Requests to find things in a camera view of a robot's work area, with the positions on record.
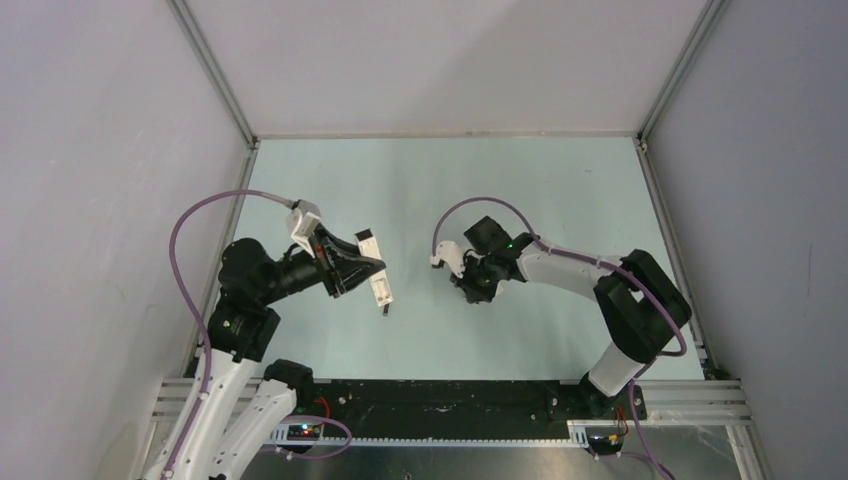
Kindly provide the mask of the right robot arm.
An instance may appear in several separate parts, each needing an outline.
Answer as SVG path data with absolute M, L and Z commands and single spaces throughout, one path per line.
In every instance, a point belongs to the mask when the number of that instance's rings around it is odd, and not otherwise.
M 580 379 L 579 407 L 606 418 L 622 403 L 621 393 L 676 341 L 692 308 L 655 258 L 640 249 L 624 257 L 591 256 L 549 246 L 530 232 L 510 236 L 489 216 L 469 227 L 465 244 L 437 243 L 434 268 L 448 267 L 451 283 L 470 304 L 490 303 L 509 281 L 556 287 L 599 307 L 610 343 Z

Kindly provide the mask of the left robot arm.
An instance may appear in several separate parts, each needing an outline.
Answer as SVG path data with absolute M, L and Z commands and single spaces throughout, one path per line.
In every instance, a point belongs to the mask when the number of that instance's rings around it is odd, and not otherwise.
M 266 367 L 247 408 L 231 417 L 279 326 L 272 304 L 314 286 L 337 298 L 385 268 L 383 260 L 364 255 L 323 226 L 279 260 L 253 238 L 226 247 L 220 297 L 189 399 L 144 478 L 240 478 L 285 417 L 304 416 L 316 403 L 312 369 L 278 359 Z

